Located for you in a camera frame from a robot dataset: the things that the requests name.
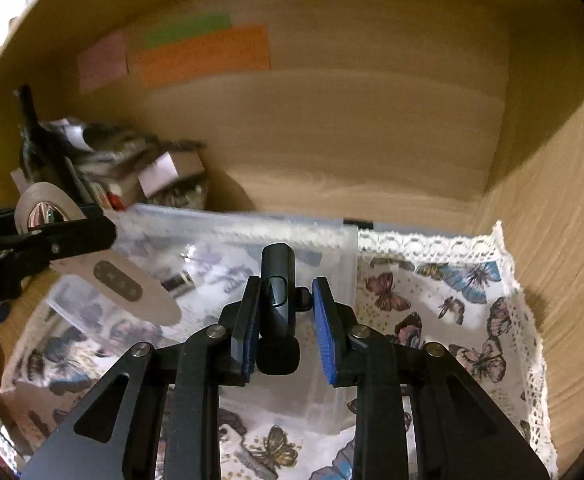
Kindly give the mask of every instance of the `orange object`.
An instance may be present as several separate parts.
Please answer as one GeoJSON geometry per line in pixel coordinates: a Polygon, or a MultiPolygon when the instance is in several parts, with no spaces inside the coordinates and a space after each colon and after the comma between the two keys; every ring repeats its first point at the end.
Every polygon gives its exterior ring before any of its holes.
{"type": "Polygon", "coordinates": [[[138,56],[149,88],[225,72],[269,70],[265,25],[232,27],[144,50],[138,56]]]}

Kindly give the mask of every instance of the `small cardboard box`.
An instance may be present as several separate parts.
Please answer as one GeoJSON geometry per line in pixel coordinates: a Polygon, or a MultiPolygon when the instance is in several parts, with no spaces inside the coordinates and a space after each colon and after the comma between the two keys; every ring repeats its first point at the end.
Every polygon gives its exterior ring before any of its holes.
{"type": "Polygon", "coordinates": [[[147,198],[184,178],[203,173],[205,168],[198,153],[165,152],[138,174],[147,198]]]}

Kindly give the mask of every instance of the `green sticky note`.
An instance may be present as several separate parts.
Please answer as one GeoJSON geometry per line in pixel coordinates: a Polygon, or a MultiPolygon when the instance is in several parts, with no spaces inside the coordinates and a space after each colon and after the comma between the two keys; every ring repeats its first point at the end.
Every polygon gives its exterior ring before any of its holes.
{"type": "Polygon", "coordinates": [[[168,43],[196,38],[232,27],[227,14],[206,14],[190,20],[165,23],[146,35],[146,48],[157,48],[168,43]]]}

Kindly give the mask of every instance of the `metal screw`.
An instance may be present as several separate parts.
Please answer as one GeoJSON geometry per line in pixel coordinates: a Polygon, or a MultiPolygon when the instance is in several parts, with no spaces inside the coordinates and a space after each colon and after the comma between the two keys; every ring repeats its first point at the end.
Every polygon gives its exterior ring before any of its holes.
{"type": "Polygon", "coordinates": [[[427,343],[425,351],[432,357],[442,357],[445,354],[445,347],[440,343],[427,343]]]}
{"type": "Polygon", "coordinates": [[[212,325],[207,328],[205,333],[212,339],[219,339],[227,333],[227,329],[223,325],[212,325]]]}
{"type": "Polygon", "coordinates": [[[372,329],[367,325],[354,325],[352,330],[350,330],[350,334],[357,339],[365,339],[366,337],[369,337],[371,333],[372,329]]]}
{"type": "Polygon", "coordinates": [[[132,355],[134,357],[144,357],[150,353],[152,346],[149,343],[136,343],[132,347],[132,355]]]}

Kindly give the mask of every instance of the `butterfly print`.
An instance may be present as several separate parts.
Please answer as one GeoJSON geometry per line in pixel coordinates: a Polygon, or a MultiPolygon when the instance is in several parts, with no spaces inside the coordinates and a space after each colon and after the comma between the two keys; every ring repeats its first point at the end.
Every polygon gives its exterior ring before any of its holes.
{"type": "Polygon", "coordinates": [[[134,323],[129,319],[121,319],[110,329],[110,342],[126,349],[139,341],[147,341],[156,346],[162,336],[163,330],[160,326],[148,322],[134,323]]]}
{"type": "Polygon", "coordinates": [[[507,300],[504,297],[498,298],[489,307],[488,335],[490,337],[501,336],[509,332],[512,327],[512,320],[509,317],[507,300]]]}
{"type": "Polygon", "coordinates": [[[94,356],[101,359],[105,357],[112,357],[112,355],[114,355],[112,352],[105,350],[103,347],[100,347],[96,352],[94,352],[94,356]]]}
{"type": "Polygon", "coordinates": [[[224,410],[223,408],[218,409],[218,425],[219,427],[223,424],[228,424],[232,426],[235,431],[237,431],[240,435],[245,436],[248,432],[248,429],[245,427],[245,423],[240,415],[234,412],[230,412],[229,410],[224,410]]]}
{"type": "Polygon", "coordinates": [[[150,255],[150,248],[152,248],[152,242],[148,235],[143,235],[141,238],[117,239],[117,251],[123,256],[146,258],[150,255]]]}
{"type": "Polygon", "coordinates": [[[232,456],[246,468],[254,471],[254,475],[261,480],[277,480],[278,473],[257,460],[244,444],[244,437],[230,424],[221,424],[218,428],[220,435],[221,463],[232,456]]]}
{"type": "Polygon", "coordinates": [[[440,271],[444,282],[472,303],[487,303],[485,286],[489,282],[500,281],[496,262],[462,267],[444,265],[440,271]]]}
{"type": "Polygon", "coordinates": [[[374,304],[383,312],[391,312],[392,310],[400,312],[411,306],[408,300],[392,292],[393,283],[394,275],[391,272],[384,272],[380,276],[365,280],[367,290],[378,296],[374,304]]]}
{"type": "Polygon", "coordinates": [[[417,267],[416,273],[440,282],[443,279],[441,268],[444,266],[446,266],[446,264],[423,264],[417,267]]]}
{"type": "Polygon", "coordinates": [[[103,316],[103,309],[98,303],[90,303],[85,306],[80,311],[81,320],[85,323],[87,328],[92,330],[101,331],[103,328],[101,325],[101,317],[103,316]]]}
{"type": "Polygon", "coordinates": [[[485,377],[489,377],[493,383],[498,383],[505,377],[507,364],[496,337],[485,341],[481,352],[458,345],[450,345],[449,350],[478,384],[485,377]]]}
{"type": "Polygon", "coordinates": [[[314,471],[310,480],[351,480],[353,463],[354,441],[351,440],[336,453],[336,458],[332,460],[331,465],[314,471]]]}
{"type": "MultiPolygon", "coordinates": [[[[357,414],[357,400],[356,399],[350,400],[347,403],[347,409],[356,415],[357,414]]],[[[412,422],[411,415],[408,412],[403,412],[403,419],[405,420],[405,431],[408,431],[409,426],[411,425],[411,422],[412,422]]]]}
{"type": "Polygon", "coordinates": [[[398,265],[403,270],[409,270],[410,272],[414,270],[414,264],[408,262],[407,260],[402,260],[399,258],[372,258],[370,266],[374,269],[376,266],[393,266],[398,265]]]}
{"type": "Polygon", "coordinates": [[[56,310],[54,310],[51,307],[48,308],[48,312],[46,314],[46,321],[45,322],[47,323],[48,321],[50,321],[50,319],[52,319],[54,317],[54,314],[56,314],[56,310]]]}
{"type": "Polygon", "coordinates": [[[421,316],[417,312],[412,312],[394,327],[396,342],[410,348],[420,348],[422,328],[421,316]]]}
{"type": "Polygon", "coordinates": [[[441,319],[448,311],[454,314],[454,321],[457,325],[462,325],[463,315],[465,314],[465,304],[461,300],[457,300],[456,298],[449,297],[443,304],[439,306],[441,312],[438,314],[438,319],[441,319]]]}
{"type": "Polygon", "coordinates": [[[278,426],[272,426],[263,444],[262,449],[257,449],[252,454],[270,471],[276,471],[281,466],[296,465],[298,453],[292,444],[288,444],[287,434],[278,426]]]}
{"type": "Polygon", "coordinates": [[[50,436],[51,433],[50,427],[41,420],[37,412],[29,410],[28,418],[32,421],[32,424],[34,424],[37,427],[37,430],[41,432],[41,435],[43,435],[45,438],[50,436]]]}
{"type": "Polygon", "coordinates": [[[48,389],[55,396],[60,397],[66,392],[72,392],[73,394],[82,392],[91,387],[94,382],[75,363],[65,361],[54,369],[54,377],[50,381],[48,389]]]}
{"type": "Polygon", "coordinates": [[[405,431],[407,432],[411,426],[411,415],[408,412],[403,412],[403,419],[405,420],[405,431]]]}
{"type": "Polygon", "coordinates": [[[209,246],[197,249],[195,246],[188,245],[181,256],[185,261],[192,262],[192,266],[195,269],[194,273],[198,276],[204,276],[212,272],[214,266],[220,264],[223,259],[222,253],[215,253],[209,246]]]}
{"type": "Polygon", "coordinates": [[[33,350],[26,364],[26,374],[29,381],[41,380],[44,376],[45,362],[38,350],[33,350]]]}
{"type": "Polygon", "coordinates": [[[81,342],[86,339],[86,336],[79,329],[71,326],[60,337],[51,337],[48,339],[43,348],[43,355],[48,361],[60,363],[67,358],[73,342],[81,342]]]}
{"type": "Polygon", "coordinates": [[[69,412],[66,412],[64,410],[59,410],[57,408],[54,409],[54,411],[52,412],[52,418],[54,419],[54,422],[56,422],[56,425],[58,426],[61,422],[63,422],[64,420],[66,420],[66,416],[69,412]]]}
{"type": "Polygon", "coordinates": [[[523,430],[523,436],[525,437],[526,441],[531,443],[532,441],[532,428],[530,428],[530,423],[526,420],[521,420],[521,430],[523,430]]]}
{"type": "Polygon", "coordinates": [[[227,274],[223,276],[216,276],[208,283],[210,285],[214,285],[216,283],[225,282],[223,292],[226,294],[230,294],[231,292],[239,288],[241,285],[243,285],[243,283],[245,283],[251,275],[252,275],[251,269],[244,265],[230,267],[229,269],[227,269],[227,274]]]}

